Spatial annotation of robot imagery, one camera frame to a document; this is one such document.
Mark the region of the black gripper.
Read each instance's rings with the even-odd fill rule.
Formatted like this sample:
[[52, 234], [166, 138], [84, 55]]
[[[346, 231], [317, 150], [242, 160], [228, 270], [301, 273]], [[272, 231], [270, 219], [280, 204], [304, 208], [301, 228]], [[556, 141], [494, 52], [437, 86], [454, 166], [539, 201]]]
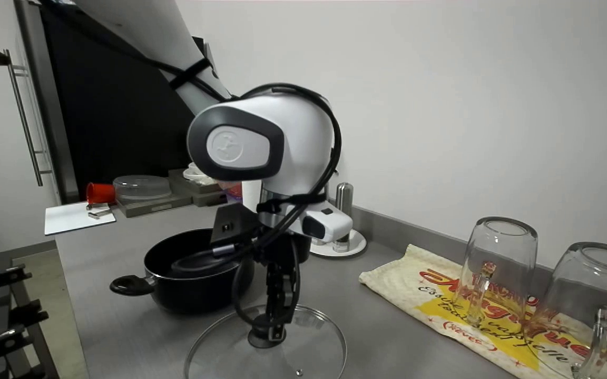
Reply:
[[242, 294], [251, 287], [255, 263], [276, 270], [265, 278], [265, 316], [268, 335], [280, 336], [285, 325], [294, 319], [300, 300], [300, 271], [295, 271], [295, 263], [308, 259], [311, 239], [265, 225], [261, 216], [244, 204], [226, 204], [215, 213], [210, 246], [213, 291], [218, 294], [233, 294], [234, 287], [236, 293]]

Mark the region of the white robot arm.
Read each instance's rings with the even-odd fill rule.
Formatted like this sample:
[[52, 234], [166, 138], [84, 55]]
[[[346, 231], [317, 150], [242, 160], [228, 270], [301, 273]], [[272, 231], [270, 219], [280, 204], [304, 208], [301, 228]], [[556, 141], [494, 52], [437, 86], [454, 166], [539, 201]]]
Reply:
[[233, 237], [239, 257], [268, 268], [268, 306], [247, 316], [268, 344], [285, 338], [300, 299], [300, 263], [313, 243], [350, 234], [353, 219], [326, 198], [341, 155], [341, 130], [328, 99], [306, 86], [272, 83], [234, 95], [215, 74], [177, 0], [76, 0], [132, 55], [162, 71], [195, 120], [191, 160], [218, 180], [259, 180], [261, 199]]

